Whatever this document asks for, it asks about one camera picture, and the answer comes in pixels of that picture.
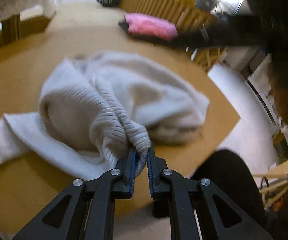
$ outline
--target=pink pillow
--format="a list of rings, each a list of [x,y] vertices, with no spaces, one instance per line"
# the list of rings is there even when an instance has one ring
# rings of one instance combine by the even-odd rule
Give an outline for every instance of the pink pillow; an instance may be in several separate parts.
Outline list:
[[[127,13],[125,20],[129,24],[131,34],[154,35],[170,41],[177,36],[176,26],[166,20],[141,13]]]

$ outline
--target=table surface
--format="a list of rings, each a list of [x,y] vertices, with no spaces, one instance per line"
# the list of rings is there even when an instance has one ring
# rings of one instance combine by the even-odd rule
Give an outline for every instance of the table surface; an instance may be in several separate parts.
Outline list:
[[[122,17],[119,10],[87,3],[67,5],[60,8],[45,33],[3,47],[0,117],[3,113],[37,111],[42,83],[65,57],[88,56],[99,50],[138,53],[177,73],[210,99],[205,124],[193,142],[176,147],[155,146],[156,155],[164,158],[169,168],[189,177],[227,136],[239,116],[184,52],[129,39],[116,22]],[[0,231],[16,233],[73,180],[35,153],[0,165]],[[131,212],[150,202],[145,169],[136,178],[133,199],[117,200],[115,214]]]

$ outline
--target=white sweater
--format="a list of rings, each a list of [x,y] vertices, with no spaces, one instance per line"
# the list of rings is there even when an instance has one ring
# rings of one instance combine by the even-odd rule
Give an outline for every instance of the white sweater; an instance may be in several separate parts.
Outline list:
[[[65,59],[45,81],[38,113],[0,118],[0,163],[31,149],[90,180],[114,168],[131,144],[140,157],[138,175],[150,138],[191,141],[208,104],[175,73],[137,54],[102,51],[88,60]]]

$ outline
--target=wooden crate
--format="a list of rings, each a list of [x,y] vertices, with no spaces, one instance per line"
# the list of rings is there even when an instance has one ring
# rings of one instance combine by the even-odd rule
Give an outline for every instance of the wooden crate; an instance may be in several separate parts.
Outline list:
[[[119,7],[128,13],[143,13],[168,20],[179,31],[198,29],[203,23],[207,26],[215,19],[208,12],[174,0],[121,0]],[[198,49],[193,61],[208,72],[225,50],[226,48]],[[191,57],[193,52],[194,49],[188,49],[188,56]]]

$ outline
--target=metal screw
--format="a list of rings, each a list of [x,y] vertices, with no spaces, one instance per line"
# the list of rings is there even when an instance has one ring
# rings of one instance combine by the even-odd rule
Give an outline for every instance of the metal screw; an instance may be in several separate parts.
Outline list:
[[[111,174],[114,176],[120,175],[120,170],[119,169],[112,169]]]
[[[81,179],[76,179],[74,180],[73,185],[78,187],[80,185],[83,185],[83,181]]]
[[[208,186],[209,184],[211,184],[211,181],[209,179],[203,178],[201,179],[201,184],[203,186]]]
[[[171,170],[171,169],[164,169],[163,170],[163,174],[164,175],[170,175],[170,174],[172,174],[173,173],[173,171]]]

